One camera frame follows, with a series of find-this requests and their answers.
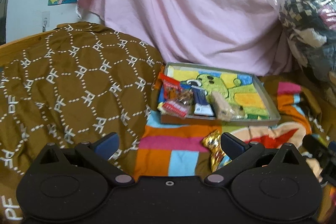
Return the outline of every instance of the pink cloth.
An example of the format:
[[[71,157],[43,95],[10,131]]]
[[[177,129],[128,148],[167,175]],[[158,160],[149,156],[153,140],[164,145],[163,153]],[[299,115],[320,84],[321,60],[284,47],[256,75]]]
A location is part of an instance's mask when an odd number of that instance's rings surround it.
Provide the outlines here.
[[[266,0],[79,0],[105,25],[156,47],[165,62],[256,75],[291,69],[277,15]]]

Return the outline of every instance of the pink fabric patch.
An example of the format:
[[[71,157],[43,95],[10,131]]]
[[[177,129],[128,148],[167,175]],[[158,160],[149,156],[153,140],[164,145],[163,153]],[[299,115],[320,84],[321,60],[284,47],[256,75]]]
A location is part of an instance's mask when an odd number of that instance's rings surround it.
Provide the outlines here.
[[[279,82],[278,95],[282,94],[297,94],[301,92],[301,87],[290,82]]]
[[[180,138],[171,136],[150,136],[141,139],[139,148],[209,152],[209,150],[201,144],[202,139],[202,137]]]

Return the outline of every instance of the plastic bag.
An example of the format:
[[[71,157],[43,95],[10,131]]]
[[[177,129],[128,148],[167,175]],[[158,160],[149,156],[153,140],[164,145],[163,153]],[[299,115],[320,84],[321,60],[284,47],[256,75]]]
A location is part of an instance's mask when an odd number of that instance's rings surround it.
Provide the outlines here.
[[[267,0],[305,75],[336,106],[336,0]]]

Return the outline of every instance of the black device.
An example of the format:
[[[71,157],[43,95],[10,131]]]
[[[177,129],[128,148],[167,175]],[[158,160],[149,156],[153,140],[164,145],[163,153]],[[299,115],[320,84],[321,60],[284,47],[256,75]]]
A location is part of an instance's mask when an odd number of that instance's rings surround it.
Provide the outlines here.
[[[232,162],[204,180],[138,182],[107,161],[118,146],[116,133],[74,149],[47,144],[17,187],[23,223],[317,223],[321,186],[291,143],[265,149],[223,133]]]

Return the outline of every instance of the gold wrapper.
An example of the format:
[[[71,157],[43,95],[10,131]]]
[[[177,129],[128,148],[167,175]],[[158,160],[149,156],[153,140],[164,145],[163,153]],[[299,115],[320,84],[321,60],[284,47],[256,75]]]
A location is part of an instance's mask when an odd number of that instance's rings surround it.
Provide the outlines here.
[[[221,135],[217,129],[202,140],[203,146],[211,151],[210,162],[212,172],[218,169],[219,164],[226,155],[221,148]]]

